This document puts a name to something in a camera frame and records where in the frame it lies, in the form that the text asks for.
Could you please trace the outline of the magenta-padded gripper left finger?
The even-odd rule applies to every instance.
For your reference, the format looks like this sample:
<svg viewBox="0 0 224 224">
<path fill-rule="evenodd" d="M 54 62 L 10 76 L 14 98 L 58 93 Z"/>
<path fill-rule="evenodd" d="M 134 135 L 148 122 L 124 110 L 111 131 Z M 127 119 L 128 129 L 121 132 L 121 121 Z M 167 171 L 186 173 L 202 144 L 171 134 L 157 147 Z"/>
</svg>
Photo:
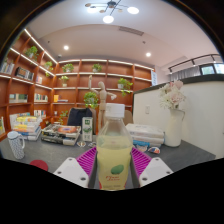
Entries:
<svg viewBox="0 0 224 224">
<path fill-rule="evenodd" d="M 68 157 L 54 172 L 55 175 L 84 188 L 93 188 L 96 179 L 97 150 L 91 148 L 77 158 Z"/>
</svg>

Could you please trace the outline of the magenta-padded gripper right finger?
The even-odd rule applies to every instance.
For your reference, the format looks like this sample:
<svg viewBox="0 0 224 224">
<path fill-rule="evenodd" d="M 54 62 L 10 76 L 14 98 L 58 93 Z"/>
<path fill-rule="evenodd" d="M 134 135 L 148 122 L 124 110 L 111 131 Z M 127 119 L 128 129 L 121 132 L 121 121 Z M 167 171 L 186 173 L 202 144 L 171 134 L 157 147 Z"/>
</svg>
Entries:
<svg viewBox="0 0 224 224">
<path fill-rule="evenodd" d="M 143 187 L 172 173 L 161 158 L 151 158 L 136 148 L 132 149 L 131 176 L 134 187 Z"/>
</svg>

